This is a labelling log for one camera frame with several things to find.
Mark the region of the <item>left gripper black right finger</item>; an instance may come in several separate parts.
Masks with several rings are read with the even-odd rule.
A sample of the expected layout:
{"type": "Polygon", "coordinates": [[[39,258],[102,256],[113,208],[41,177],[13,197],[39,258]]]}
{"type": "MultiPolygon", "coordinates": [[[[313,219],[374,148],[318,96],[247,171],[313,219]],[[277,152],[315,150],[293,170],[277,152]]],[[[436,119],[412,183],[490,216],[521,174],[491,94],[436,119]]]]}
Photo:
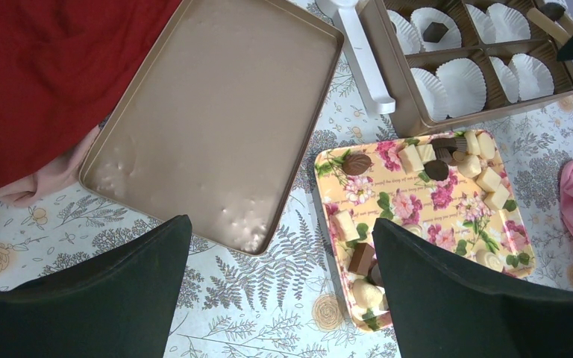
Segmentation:
{"type": "Polygon", "coordinates": [[[372,236],[403,357],[573,357],[573,292],[493,271],[388,219],[372,236]]]}

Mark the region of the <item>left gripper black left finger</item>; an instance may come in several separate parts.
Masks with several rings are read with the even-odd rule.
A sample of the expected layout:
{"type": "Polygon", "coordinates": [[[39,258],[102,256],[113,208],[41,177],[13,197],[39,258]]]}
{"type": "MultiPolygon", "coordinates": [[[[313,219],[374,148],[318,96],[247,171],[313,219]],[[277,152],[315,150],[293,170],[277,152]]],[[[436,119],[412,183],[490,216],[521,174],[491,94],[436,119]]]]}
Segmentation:
{"type": "Polygon", "coordinates": [[[189,256],[176,216],[70,268],[0,291],[0,357],[161,357],[189,256]]]}

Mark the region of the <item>beige wooden tongs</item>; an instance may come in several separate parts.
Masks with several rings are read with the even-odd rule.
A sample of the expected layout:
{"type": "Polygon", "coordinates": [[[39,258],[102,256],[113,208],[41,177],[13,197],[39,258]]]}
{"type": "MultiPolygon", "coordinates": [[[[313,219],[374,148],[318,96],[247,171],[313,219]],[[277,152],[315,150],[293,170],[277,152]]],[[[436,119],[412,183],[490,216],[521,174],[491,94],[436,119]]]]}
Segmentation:
{"type": "MultiPolygon", "coordinates": [[[[558,52],[569,39],[569,34],[560,25],[560,18],[564,13],[567,13],[564,6],[556,2],[549,2],[541,7],[533,7],[526,13],[526,17],[533,24],[537,25],[555,40],[558,52]]],[[[571,18],[569,14],[568,17],[568,22],[573,21],[573,18],[571,18]]]]}

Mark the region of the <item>dark square chocolate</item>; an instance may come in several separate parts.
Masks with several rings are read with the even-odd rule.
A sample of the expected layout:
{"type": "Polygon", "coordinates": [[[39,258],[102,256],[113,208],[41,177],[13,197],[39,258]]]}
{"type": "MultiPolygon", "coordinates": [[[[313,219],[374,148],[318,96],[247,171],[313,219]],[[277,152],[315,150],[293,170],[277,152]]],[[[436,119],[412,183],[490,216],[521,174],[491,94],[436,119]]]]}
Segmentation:
{"type": "Polygon", "coordinates": [[[430,22],[422,32],[422,39],[426,43],[439,43],[447,34],[448,27],[441,22],[430,22]]]}

